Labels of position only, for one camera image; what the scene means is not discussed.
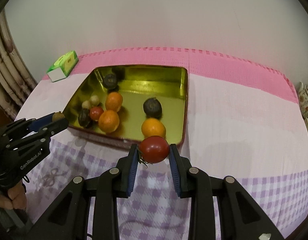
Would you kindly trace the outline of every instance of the gold metal tray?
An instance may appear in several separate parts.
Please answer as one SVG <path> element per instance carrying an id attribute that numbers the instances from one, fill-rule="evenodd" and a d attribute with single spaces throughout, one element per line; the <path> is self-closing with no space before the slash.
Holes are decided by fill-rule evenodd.
<path id="1" fill-rule="evenodd" d="M 78 124 L 78 114 L 82 102 L 92 95 L 97 95 L 105 110 L 108 90 L 103 87 L 104 76 L 119 72 L 122 80 L 118 82 L 123 96 L 123 104 L 118 112 L 120 125 L 110 134 L 105 134 L 95 122 L 85 129 Z M 63 113 L 69 120 L 70 130 L 74 135 L 113 147 L 129 149 L 132 143 L 144 139 L 141 132 L 146 120 L 143 103 L 146 99 L 156 97 L 163 109 L 161 122 L 166 127 L 166 140 L 169 144 L 182 145 L 185 136 L 187 115 L 188 74 L 185 68 L 153 65 L 123 65 L 99 67 L 83 81 L 76 90 Z"/>

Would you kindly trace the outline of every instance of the curtain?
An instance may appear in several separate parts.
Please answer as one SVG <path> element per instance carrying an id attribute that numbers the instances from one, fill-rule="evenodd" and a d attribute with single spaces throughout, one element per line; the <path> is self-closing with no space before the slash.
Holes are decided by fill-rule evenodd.
<path id="1" fill-rule="evenodd" d="M 0 14 L 0 107 L 14 120 L 36 85 L 16 49 L 3 10 Z"/>

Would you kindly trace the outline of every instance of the red tomato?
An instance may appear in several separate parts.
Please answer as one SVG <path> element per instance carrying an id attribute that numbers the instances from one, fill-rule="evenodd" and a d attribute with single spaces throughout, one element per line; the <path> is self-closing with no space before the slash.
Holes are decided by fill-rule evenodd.
<path id="1" fill-rule="evenodd" d="M 148 163 L 159 163 L 163 161 L 170 152 L 170 146 L 161 136 L 154 135 L 144 139 L 138 146 L 144 161 Z"/>
<path id="2" fill-rule="evenodd" d="M 100 106 L 94 106 L 90 110 L 90 118 L 94 121 L 98 121 L 102 113 L 104 113 L 103 108 Z"/>

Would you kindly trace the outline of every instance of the tissue box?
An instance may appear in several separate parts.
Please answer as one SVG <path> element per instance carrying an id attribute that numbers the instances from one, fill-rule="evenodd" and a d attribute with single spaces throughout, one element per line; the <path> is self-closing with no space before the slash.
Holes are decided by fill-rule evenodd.
<path id="1" fill-rule="evenodd" d="M 67 78 L 76 63 L 78 57 L 75 50 L 61 56 L 48 70 L 47 75 L 52 82 Z"/>

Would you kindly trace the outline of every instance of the white wall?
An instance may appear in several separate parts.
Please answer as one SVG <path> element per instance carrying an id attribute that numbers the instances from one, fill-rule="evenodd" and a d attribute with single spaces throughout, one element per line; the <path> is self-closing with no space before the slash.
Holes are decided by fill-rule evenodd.
<path id="1" fill-rule="evenodd" d="M 36 80 L 62 54 L 206 49 L 308 83 L 308 15 L 298 0 L 10 0 L 15 44 Z"/>

